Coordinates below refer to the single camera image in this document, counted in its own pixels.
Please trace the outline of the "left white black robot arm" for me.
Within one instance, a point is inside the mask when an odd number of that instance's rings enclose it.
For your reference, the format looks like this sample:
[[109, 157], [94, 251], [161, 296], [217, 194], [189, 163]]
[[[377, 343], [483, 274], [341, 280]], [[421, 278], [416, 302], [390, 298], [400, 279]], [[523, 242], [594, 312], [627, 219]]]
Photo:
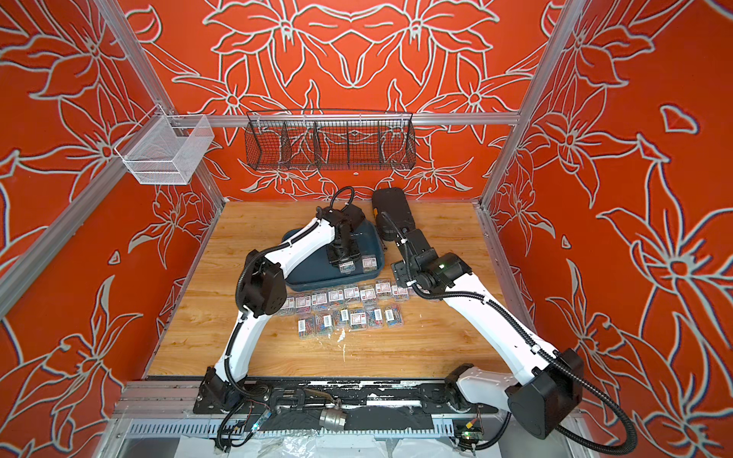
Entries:
[[333, 267], [360, 259], [361, 251], [352, 233], [366, 217], [354, 204], [355, 196], [352, 186], [339, 189], [328, 206], [317, 208], [315, 217], [293, 236], [247, 255], [235, 288], [238, 318], [223, 354], [215, 366], [206, 370], [199, 389], [200, 402], [232, 413], [240, 402], [256, 396], [242, 383], [266, 324], [286, 303], [286, 278], [293, 270], [323, 247]]

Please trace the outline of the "second row clip box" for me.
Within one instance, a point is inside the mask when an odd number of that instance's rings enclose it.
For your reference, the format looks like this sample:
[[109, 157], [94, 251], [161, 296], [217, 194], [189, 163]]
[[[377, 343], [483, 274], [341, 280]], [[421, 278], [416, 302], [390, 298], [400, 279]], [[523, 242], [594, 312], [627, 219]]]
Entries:
[[328, 311], [316, 316], [318, 332], [320, 335], [331, 335], [336, 329], [336, 319], [333, 312]]
[[338, 308], [332, 312], [335, 329], [349, 328], [349, 310], [346, 307]]
[[300, 339], [308, 339], [316, 335], [317, 323], [313, 315], [299, 317], [297, 320], [297, 331]]
[[399, 305], [390, 305], [384, 309], [387, 326], [402, 326], [404, 319]]

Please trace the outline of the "removed paper clip box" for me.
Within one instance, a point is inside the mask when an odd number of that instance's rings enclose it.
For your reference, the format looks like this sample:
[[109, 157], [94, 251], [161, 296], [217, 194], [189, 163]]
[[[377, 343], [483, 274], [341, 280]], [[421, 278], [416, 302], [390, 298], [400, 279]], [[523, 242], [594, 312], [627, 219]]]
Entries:
[[312, 296], [302, 293], [294, 297], [295, 311], [298, 315], [305, 315], [312, 312]]
[[294, 315], [295, 313], [296, 313], [295, 298], [287, 297], [286, 302], [283, 304], [278, 314], [283, 315], [283, 316], [290, 316], [290, 315]]
[[356, 284], [346, 285], [344, 287], [345, 303], [351, 305], [352, 303], [360, 303], [361, 294], [360, 288]]
[[328, 305], [330, 307], [340, 307], [346, 304], [345, 293], [343, 288], [331, 288], [328, 290]]
[[313, 291], [311, 295], [311, 308], [314, 312], [328, 309], [328, 292]]
[[379, 280], [375, 283], [375, 291], [379, 300], [387, 300], [392, 297], [392, 284], [389, 281]]
[[378, 302], [375, 287], [373, 285], [363, 285], [359, 289], [361, 302], [364, 306], [376, 305]]

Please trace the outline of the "paper clip box tray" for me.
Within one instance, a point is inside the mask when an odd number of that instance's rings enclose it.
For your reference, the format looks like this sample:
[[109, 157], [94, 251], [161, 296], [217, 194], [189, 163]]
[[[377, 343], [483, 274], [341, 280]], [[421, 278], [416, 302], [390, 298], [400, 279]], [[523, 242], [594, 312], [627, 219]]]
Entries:
[[351, 309], [349, 311], [349, 326], [351, 330], [368, 328], [368, 312], [365, 309]]

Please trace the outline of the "blue plastic storage tray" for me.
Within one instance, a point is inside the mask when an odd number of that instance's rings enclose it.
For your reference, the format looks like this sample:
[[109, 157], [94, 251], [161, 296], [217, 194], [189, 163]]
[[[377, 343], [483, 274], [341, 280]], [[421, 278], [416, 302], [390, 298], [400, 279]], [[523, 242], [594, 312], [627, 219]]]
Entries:
[[[376, 227], [370, 221], [364, 221], [352, 234], [352, 237], [358, 244], [361, 257], [358, 261], [353, 262], [356, 270], [351, 275], [343, 275], [338, 266], [332, 266], [329, 263], [326, 246], [324, 246], [306, 258], [288, 275], [286, 286], [292, 291], [303, 292], [376, 280], [385, 267], [384, 248]], [[374, 255], [378, 259], [379, 268], [376, 271], [365, 273], [362, 267], [362, 257], [369, 255]]]

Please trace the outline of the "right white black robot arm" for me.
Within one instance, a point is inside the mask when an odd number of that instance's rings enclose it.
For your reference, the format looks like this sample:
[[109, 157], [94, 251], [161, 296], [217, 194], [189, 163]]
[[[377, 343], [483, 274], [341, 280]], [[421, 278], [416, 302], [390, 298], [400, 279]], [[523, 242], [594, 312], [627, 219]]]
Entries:
[[[387, 211], [377, 210], [374, 215], [387, 230], [387, 240], [401, 253], [401, 261], [392, 266], [397, 284], [457, 311], [512, 372], [513, 381], [496, 383], [476, 366], [456, 371], [454, 384], [466, 401], [505, 410], [537, 439], [556, 431], [593, 452], [626, 455], [637, 448], [634, 423], [617, 402], [585, 379], [584, 363], [576, 351], [558, 351], [517, 320], [458, 255], [437, 255], [420, 230], [399, 227]], [[584, 393], [596, 397], [622, 422], [625, 438], [620, 444], [599, 444], [563, 427], [563, 420], [580, 404]]]

